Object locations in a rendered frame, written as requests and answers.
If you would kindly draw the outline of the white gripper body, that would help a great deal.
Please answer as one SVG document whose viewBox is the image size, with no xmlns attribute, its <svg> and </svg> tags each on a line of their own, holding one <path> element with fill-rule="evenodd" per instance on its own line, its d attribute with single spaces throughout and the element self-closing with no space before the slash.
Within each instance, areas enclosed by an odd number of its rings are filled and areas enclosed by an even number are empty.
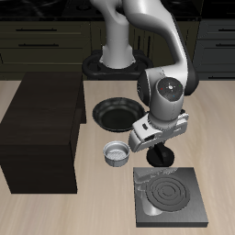
<svg viewBox="0 0 235 235">
<path fill-rule="evenodd" d="M 176 124 L 168 130 L 154 128 L 148 120 L 148 115 L 146 114 L 132 125 L 133 130 L 129 134 L 129 147 L 133 152 L 153 147 L 155 144 L 181 135 L 186 131 L 189 118 L 186 113 L 179 115 Z"/>
</svg>

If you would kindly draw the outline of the dark kitchen cupboards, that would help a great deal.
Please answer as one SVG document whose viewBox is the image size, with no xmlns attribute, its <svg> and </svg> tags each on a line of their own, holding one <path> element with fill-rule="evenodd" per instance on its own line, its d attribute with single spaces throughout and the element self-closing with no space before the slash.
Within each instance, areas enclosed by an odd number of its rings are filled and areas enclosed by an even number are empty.
<svg viewBox="0 0 235 235">
<path fill-rule="evenodd" d="M 182 17 L 179 27 L 202 80 L 235 79 L 235 22 Z M 79 72 L 106 42 L 90 0 L 0 0 L 0 80 L 26 72 Z"/>
</svg>

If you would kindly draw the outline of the small grey fluted dish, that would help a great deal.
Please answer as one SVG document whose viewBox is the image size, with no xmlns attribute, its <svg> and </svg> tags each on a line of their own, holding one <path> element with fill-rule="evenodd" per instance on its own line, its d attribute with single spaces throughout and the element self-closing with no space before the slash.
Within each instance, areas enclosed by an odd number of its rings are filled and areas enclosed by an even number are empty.
<svg viewBox="0 0 235 235">
<path fill-rule="evenodd" d="M 129 160 L 129 146 L 123 141 L 110 141 L 103 149 L 105 161 L 109 166 L 121 167 Z"/>
</svg>

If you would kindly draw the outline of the black frying pan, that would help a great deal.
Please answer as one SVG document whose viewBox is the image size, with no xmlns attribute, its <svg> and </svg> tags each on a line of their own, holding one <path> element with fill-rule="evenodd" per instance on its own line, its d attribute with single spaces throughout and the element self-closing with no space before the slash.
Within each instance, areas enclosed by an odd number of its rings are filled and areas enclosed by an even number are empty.
<svg viewBox="0 0 235 235">
<path fill-rule="evenodd" d="M 93 109 L 95 123 L 111 132 L 131 130 L 132 124 L 145 114 L 140 103 L 125 97 L 108 98 L 98 103 Z"/>
</svg>

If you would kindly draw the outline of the dark wooden cabinet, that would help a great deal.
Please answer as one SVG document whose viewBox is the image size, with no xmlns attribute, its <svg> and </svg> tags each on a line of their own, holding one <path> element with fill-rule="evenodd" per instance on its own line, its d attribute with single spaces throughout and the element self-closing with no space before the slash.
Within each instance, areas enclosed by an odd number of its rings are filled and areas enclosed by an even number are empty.
<svg viewBox="0 0 235 235">
<path fill-rule="evenodd" d="M 80 72 L 26 73 L 0 123 L 0 167 L 13 194 L 75 194 L 86 122 Z"/>
</svg>

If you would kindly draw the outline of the flat black base plate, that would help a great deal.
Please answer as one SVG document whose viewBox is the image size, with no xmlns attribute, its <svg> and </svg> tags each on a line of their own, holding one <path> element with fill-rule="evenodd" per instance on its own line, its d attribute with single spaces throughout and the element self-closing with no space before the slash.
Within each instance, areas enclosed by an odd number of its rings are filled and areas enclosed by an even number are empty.
<svg viewBox="0 0 235 235">
<path fill-rule="evenodd" d="M 101 50 L 93 50 L 92 54 L 84 60 L 82 69 L 88 80 L 132 81 L 137 80 L 142 71 L 153 67 L 152 61 L 144 55 L 142 50 L 134 50 L 135 62 L 123 69 L 106 67 L 100 62 L 102 55 Z"/>
</svg>

